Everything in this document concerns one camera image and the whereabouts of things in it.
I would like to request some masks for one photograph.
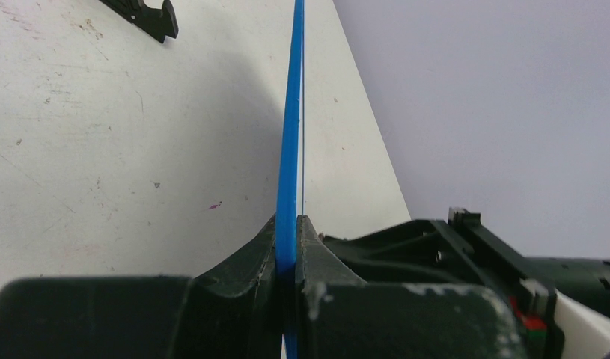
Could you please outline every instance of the gray wall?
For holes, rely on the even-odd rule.
[[[610,257],[610,1],[335,4],[413,218]]]

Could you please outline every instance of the scratch mark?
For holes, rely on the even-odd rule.
[[[1,156],[1,157],[2,157],[2,158],[5,160],[5,161],[7,161],[7,163],[9,163],[10,165],[14,166],[14,167],[15,167],[15,168],[16,168],[18,171],[20,171],[20,173],[21,173],[21,174],[24,174],[24,175],[25,175],[25,177],[29,178],[29,179],[30,179],[30,180],[31,180],[33,183],[37,184],[37,185],[38,185],[40,188],[42,188],[42,187],[43,187],[43,186],[42,186],[40,183],[36,182],[36,180],[35,180],[35,179],[31,178],[31,177],[30,177],[28,174],[26,174],[26,173],[25,173],[23,170],[21,170],[21,169],[20,169],[18,166],[16,166],[14,163],[12,163],[12,161],[10,161],[10,160],[6,159],[6,158],[5,158],[5,156],[3,156],[2,154],[0,154],[0,156]]]
[[[135,92],[139,95],[139,100],[141,101],[141,119],[144,119],[144,97],[141,97],[141,94],[135,90]]]
[[[106,198],[106,200],[107,200],[108,202],[110,202],[110,203],[111,203],[111,204],[113,204],[114,206],[117,206],[117,204],[116,204],[116,203],[115,203],[113,200],[111,200],[111,198],[109,198],[109,196],[106,194],[106,192],[104,192],[104,190],[103,190],[103,189],[101,189],[101,190],[100,190],[100,193],[102,194],[102,196],[104,196],[104,198]]]
[[[11,12],[8,12],[8,11],[3,11],[3,12],[8,14],[8,15],[16,15],[15,13],[11,13]],[[34,30],[34,27],[33,27],[33,25],[30,22],[26,22],[25,20],[18,19],[16,16],[12,17],[10,20],[14,21],[14,22],[18,22],[19,24],[21,24],[20,28],[25,30],[25,31],[30,31],[30,32],[33,32],[35,34],[40,34],[38,31]]]
[[[67,209],[69,209],[71,212],[75,213],[76,211],[72,210],[71,207],[67,206],[67,204],[65,204],[64,202],[62,202],[61,200],[59,200],[55,195],[53,196],[58,202],[62,203],[62,206],[67,207]]]
[[[102,247],[100,247],[99,245],[71,245],[71,244],[68,244],[62,248],[64,258],[73,257],[73,255],[80,254],[80,253],[83,253],[85,256],[90,257],[95,254],[98,254],[99,252],[101,252],[101,250],[102,250]]]
[[[98,49],[97,47],[96,47],[95,49],[96,49],[96,50],[97,50],[97,51],[98,51],[100,54],[102,54],[102,56],[104,56],[104,58],[105,58],[107,61],[109,60],[109,58],[107,58],[107,57],[106,57],[106,55],[104,55],[104,54],[103,54],[103,53],[100,51],[100,49]]]
[[[66,65],[66,64],[48,64],[48,65],[50,65],[50,66],[60,66],[60,67],[73,67],[73,68],[76,68],[76,69],[86,70],[87,72],[94,71],[96,73],[116,73],[115,71],[91,69],[91,68],[86,67],[86,66],[78,66],[78,65]]]
[[[58,222],[62,219],[62,217],[58,218],[57,221],[53,222],[52,225],[49,226],[49,228],[47,228],[46,230],[43,231],[43,234],[46,233],[48,230],[52,229],[53,226],[55,226],[56,224],[58,224]]]
[[[284,17],[284,14],[283,14],[283,9],[282,9],[282,8],[280,8],[280,7],[277,7],[277,8],[278,8],[278,12],[281,14],[281,18],[282,18],[283,20],[285,20],[285,17]]]

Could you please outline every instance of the white work surface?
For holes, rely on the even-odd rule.
[[[0,0],[0,288],[198,275],[272,216],[293,1],[173,3],[162,45],[97,0]],[[305,214],[406,221],[334,5],[307,3]]]

